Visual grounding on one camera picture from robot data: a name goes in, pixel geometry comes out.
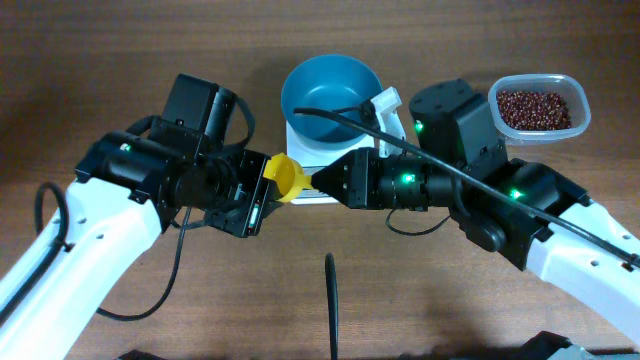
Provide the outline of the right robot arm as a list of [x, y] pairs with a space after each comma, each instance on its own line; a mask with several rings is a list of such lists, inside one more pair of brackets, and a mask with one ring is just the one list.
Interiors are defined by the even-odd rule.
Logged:
[[588, 192], [547, 165], [509, 158], [487, 99], [461, 79], [416, 94], [411, 145], [383, 132], [374, 106], [353, 130], [394, 145], [359, 148], [316, 172], [315, 189], [351, 209], [443, 207], [465, 236], [639, 337], [639, 241]]

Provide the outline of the white digital kitchen scale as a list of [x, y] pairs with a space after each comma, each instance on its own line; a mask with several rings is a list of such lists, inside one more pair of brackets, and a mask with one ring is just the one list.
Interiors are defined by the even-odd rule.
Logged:
[[[381, 130], [386, 133], [398, 139], [406, 140], [406, 133], [397, 112], [391, 113], [385, 120], [379, 120], [379, 124]], [[381, 157], [401, 153], [399, 148], [383, 141], [380, 141], [379, 145], [374, 145], [374, 140], [369, 135], [360, 134], [355, 139], [346, 142], [323, 143], [315, 140], [311, 141], [298, 135], [289, 123], [286, 124], [286, 154], [302, 166], [306, 175], [317, 172], [347, 152], [361, 147], [375, 147]], [[291, 202], [294, 205], [312, 205], [337, 203], [338, 201], [317, 190], [303, 190]]]

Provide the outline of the yellow plastic scoop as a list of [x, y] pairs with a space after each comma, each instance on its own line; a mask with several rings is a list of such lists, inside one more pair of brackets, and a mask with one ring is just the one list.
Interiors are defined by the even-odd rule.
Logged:
[[263, 177], [276, 183], [278, 194], [275, 200], [289, 203], [303, 190], [312, 190], [312, 176], [306, 175], [302, 166], [284, 153], [273, 156], [266, 162]]

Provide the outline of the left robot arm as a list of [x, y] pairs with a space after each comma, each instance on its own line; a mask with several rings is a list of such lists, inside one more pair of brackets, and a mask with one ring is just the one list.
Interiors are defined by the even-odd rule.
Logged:
[[272, 192], [267, 156], [229, 144], [246, 102], [189, 75], [177, 76], [164, 110], [106, 134], [55, 189], [57, 211], [35, 219], [37, 236], [1, 282], [1, 355], [61, 359], [101, 312], [119, 278], [178, 214], [245, 238], [257, 234]]

